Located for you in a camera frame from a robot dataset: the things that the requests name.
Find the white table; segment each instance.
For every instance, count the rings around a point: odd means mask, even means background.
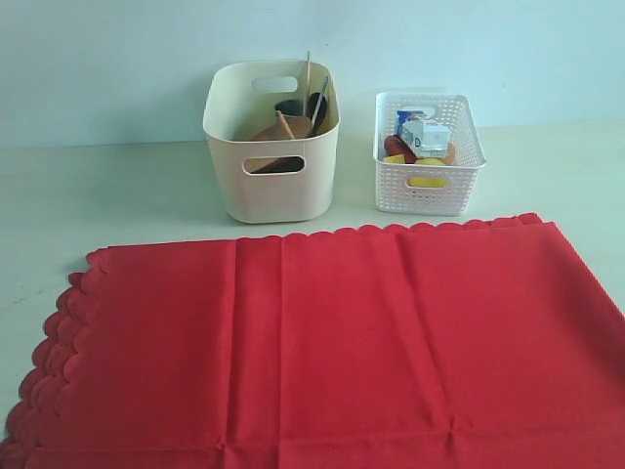
[[[382,213],[369,135],[339,142],[335,201],[305,223],[248,226],[224,211],[205,143],[0,151],[0,421],[18,400],[43,321],[116,244],[463,222],[537,212],[558,223],[625,307],[625,122],[480,129],[487,158],[466,214]]]

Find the white plastic basket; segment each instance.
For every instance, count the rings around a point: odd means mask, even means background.
[[[311,93],[318,92],[325,76],[328,110],[319,135],[278,142],[245,142],[275,122],[274,105],[303,99],[306,62],[249,62],[220,69],[213,79],[206,109],[204,132],[217,180],[229,214],[245,223],[293,222],[323,214],[332,203],[336,144],[340,124],[339,104],[329,70],[311,65]],[[259,92],[257,79],[294,77],[291,92]],[[244,168],[250,158],[299,156],[299,172],[251,174]]]
[[[396,132],[396,112],[403,107],[423,107],[451,129],[456,147],[454,166],[385,163],[384,140]],[[467,208],[479,170],[486,160],[467,98],[459,95],[422,95],[387,92],[376,98],[376,205],[379,210],[424,215],[460,215]],[[410,186],[411,178],[442,178],[444,188]]]

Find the cream plastic bin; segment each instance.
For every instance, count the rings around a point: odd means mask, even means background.
[[[428,109],[429,116],[451,129],[456,165],[426,166],[385,163],[384,140],[396,132],[396,112],[404,107]],[[376,205],[379,210],[423,215],[460,215],[467,208],[479,170],[485,165],[469,102],[458,95],[387,92],[376,98],[373,144]],[[443,188],[410,186],[411,178],[444,180]]]
[[[245,223],[294,222],[322,215],[332,203],[336,144],[340,114],[329,70],[311,64],[311,93],[318,92],[325,76],[328,110],[319,135],[279,142],[245,142],[275,122],[274,105],[303,99],[306,62],[250,62],[220,69],[213,79],[206,109],[204,132],[217,179],[229,214]],[[258,91],[256,83],[281,82],[293,77],[297,89]],[[251,174],[243,163],[249,158],[299,156],[299,172]]]

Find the red tablecloth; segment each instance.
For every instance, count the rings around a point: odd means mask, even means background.
[[[625,321],[535,215],[88,260],[3,468],[625,467]]]

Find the light blue wall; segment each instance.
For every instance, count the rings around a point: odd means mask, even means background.
[[[625,2],[3,0],[0,148],[201,140],[212,73],[313,58],[344,130],[382,89],[469,96],[478,125],[623,117]]]

